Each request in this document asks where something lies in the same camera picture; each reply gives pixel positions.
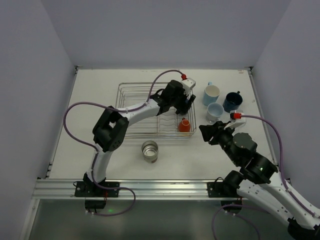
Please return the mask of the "pale blue small cup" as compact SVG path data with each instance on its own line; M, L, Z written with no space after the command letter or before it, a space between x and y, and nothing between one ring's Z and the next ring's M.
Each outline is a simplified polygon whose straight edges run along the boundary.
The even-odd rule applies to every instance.
M224 108L221 104L213 102L207 106L206 120L209 123L215 123L223 115Z

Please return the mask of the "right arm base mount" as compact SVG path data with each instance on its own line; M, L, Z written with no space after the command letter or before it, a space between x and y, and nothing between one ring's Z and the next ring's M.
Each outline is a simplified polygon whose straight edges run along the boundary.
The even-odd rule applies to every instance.
M237 190L222 177L206 183L209 198L238 198Z

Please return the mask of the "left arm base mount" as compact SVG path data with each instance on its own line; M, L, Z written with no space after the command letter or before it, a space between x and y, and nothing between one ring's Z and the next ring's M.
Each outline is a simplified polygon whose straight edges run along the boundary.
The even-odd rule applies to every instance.
M119 196L120 183L116 181L102 181L99 183L104 189L98 187L93 182L85 183L84 181L75 182L75 197L80 198L117 198Z

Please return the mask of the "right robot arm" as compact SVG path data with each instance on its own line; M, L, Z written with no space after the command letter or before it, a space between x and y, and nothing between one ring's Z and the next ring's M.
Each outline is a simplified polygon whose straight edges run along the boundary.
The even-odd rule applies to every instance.
M232 170L222 182L209 182L208 191L226 197L243 197L258 205L287 227L295 240L320 238L320 210L302 197L280 170L257 152L249 134L234 133L232 122L200 125L202 138L219 145L239 171Z

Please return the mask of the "light blue mug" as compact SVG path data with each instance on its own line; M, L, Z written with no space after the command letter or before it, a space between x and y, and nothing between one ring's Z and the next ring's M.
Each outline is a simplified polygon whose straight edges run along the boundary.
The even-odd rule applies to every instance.
M208 82L204 88L202 104L208 106L211 103L215 103L220 96L220 89L213 85L212 82Z

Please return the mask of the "large dark blue mug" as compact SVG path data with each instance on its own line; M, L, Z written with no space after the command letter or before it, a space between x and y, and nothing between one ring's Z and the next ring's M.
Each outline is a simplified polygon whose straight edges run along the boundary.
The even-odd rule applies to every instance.
M240 91L237 92L229 92L223 101L223 109L226 112L230 112L233 110L237 110L239 106L243 103L243 98L240 95Z

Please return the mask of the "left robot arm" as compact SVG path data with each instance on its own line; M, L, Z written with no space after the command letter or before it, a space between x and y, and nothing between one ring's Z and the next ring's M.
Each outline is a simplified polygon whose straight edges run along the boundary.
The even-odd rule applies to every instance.
M161 93L154 93L141 104L115 109L109 106L104 110L94 126L93 141L95 155L83 181L90 191L106 179L106 170L113 152L124 141L128 127L144 119L157 117L175 108L177 115L188 113L196 96L190 94L196 86L195 80L171 80Z

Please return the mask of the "clear glass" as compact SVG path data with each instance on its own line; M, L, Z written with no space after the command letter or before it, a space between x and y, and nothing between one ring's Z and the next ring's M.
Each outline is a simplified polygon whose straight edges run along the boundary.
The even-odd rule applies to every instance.
M231 110L230 114L240 114L243 115L244 112L241 109Z

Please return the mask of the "beige brown cup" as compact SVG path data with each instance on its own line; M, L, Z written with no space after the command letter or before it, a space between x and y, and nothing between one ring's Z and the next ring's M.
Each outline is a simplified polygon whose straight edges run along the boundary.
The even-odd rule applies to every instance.
M155 163L158 160L159 146L155 141L145 141L141 146L143 158L148 163Z

